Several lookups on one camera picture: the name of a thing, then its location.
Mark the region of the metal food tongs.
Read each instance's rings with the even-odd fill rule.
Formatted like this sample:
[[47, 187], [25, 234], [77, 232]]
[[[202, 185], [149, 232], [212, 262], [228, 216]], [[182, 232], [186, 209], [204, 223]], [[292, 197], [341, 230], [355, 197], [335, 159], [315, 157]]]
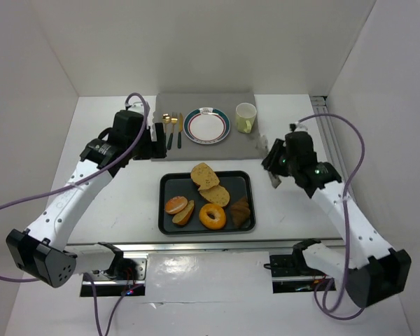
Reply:
[[274, 189], [277, 189], [281, 184], [281, 179], [276, 174], [273, 174], [270, 171], [268, 172], [268, 176], [271, 181], [272, 187]]

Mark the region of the large seeded bread slice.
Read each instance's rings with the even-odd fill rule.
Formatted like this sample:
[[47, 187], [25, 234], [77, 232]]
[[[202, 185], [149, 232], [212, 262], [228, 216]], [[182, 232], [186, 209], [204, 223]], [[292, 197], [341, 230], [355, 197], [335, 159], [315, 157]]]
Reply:
[[192, 168], [190, 177], [192, 182], [198, 187], [198, 190], [208, 190], [220, 183], [213, 169], [204, 162]]

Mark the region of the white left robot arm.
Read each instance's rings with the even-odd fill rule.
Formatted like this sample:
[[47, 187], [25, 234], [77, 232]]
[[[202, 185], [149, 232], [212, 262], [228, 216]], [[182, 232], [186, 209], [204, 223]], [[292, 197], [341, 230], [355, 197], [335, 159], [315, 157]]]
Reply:
[[121, 110], [112, 127], [91, 140], [67, 183], [44, 212], [25, 230], [12, 230], [6, 238], [15, 264], [22, 271], [53, 288], [72, 275], [103, 272], [114, 279], [134, 263], [116, 246], [98, 242], [67, 247], [76, 224], [95, 197], [130, 160], [165, 158], [162, 123], [148, 126], [144, 115]]

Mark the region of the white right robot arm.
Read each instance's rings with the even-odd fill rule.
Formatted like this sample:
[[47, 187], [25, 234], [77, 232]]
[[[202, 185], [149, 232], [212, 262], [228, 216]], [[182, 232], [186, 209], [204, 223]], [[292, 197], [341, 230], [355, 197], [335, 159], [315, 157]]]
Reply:
[[318, 160], [308, 132], [294, 131], [276, 139], [262, 166], [275, 176], [292, 177], [329, 217], [345, 243], [345, 252], [340, 254], [318, 239], [301, 241], [292, 252], [296, 267], [338, 280], [360, 308], [404, 290], [412, 264], [409, 254], [395, 250], [373, 228], [336, 169]]

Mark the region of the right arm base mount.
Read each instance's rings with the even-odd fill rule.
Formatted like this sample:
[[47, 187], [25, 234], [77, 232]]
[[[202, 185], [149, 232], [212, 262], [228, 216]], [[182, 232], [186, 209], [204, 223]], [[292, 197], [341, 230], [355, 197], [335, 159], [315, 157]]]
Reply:
[[292, 255], [270, 255], [263, 267], [270, 271], [274, 294], [308, 293], [317, 285], [324, 290], [330, 279], [321, 271], [298, 264]]

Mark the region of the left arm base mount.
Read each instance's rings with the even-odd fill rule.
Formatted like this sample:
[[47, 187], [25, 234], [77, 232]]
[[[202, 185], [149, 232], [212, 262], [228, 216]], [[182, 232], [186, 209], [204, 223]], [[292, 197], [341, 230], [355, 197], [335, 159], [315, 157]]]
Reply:
[[146, 293], [146, 272], [148, 258], [137, 255], [127, 261], [126, 265], [116, 274], [109, 275], [105, 271], [93, 271], [91, 278], [95, 284], [97, 297], [118, 297], [122, 294], [130, 297], [141, 297]]

